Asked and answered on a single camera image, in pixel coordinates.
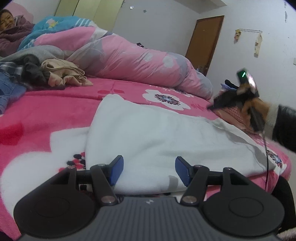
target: beige cloth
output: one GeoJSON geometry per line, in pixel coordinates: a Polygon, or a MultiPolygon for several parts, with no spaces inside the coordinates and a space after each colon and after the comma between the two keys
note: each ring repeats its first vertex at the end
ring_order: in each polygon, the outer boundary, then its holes
{"type": "Polygon", "coordinates": [[[241,34],[242,34],[242,32],[239,29],[235,30],[234,41],[237,42],[239,40],[239,37],[241,36],[241,34]]]}
{"type": "Polygon", "coordinates": [[[255,52],[254,52],[254,56],[256,58],[258,58],[258,56],[259,56],[261,43],[262,43],[262,35],[258,34],[258,37],[257,37],[256,42],[255,42],[255,52]]]}
{"type": "Polygon", "coordinates": [[[41,70],[50,71],[51,75],[48,84],[53,86],[58,85],[75,85],[75,86],[92,86],[84,75],[85,72],[78,68],[74,63],[67,60],[52,58],[42,62],[41,70]]]}

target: jeans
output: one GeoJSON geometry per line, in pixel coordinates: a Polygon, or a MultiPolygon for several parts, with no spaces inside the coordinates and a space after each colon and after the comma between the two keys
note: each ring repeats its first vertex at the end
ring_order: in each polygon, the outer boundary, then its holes
{"type": "Polygon", "coordinates": [[[9,77],[7,73],[0,71],[0,115],[4,114],[8,104],[18,100],[26,92],[24,86],[12,83],[9,77]]]}

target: blue blanket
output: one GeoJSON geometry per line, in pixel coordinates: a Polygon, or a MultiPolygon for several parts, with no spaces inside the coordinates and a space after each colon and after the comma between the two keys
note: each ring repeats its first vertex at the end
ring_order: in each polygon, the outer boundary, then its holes
{"type": "Polygon", "coordinates": [[[26,49],[34,46],[34,41],[36,38],[42,34],[51,34],[57,33],[65,30],[69,30],[75,27],[87,27],[92,23],[91,20],[86,18],[79,18],[76,16],[68,17],[54,17],[49,16],[37,23],[32,33],[30,33],[24,40],[21,42],[18,51],[21,49],[26,49]]]}

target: ceiling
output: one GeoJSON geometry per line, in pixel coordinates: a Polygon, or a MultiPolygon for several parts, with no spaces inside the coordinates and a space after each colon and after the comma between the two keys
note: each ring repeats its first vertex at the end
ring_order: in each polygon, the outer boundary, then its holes
{"type": "Polygon", "coordinates": [[[182,5],[196,11],[197,13],[207,12],[222,6],[226,6],[224,0],[175,0],[182,5]]]}

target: white flower print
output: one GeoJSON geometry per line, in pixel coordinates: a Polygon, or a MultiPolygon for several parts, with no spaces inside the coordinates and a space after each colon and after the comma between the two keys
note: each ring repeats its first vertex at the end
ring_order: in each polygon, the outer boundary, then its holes
{"type": "Polygon", "coordinates": [[[191,109],[188,105],[180,101],[180,99],[174,95],[162,94],[157,90],[146,90],[147,93],[142,96],[151,102],[161,103],[174,110],[191,109]]]}

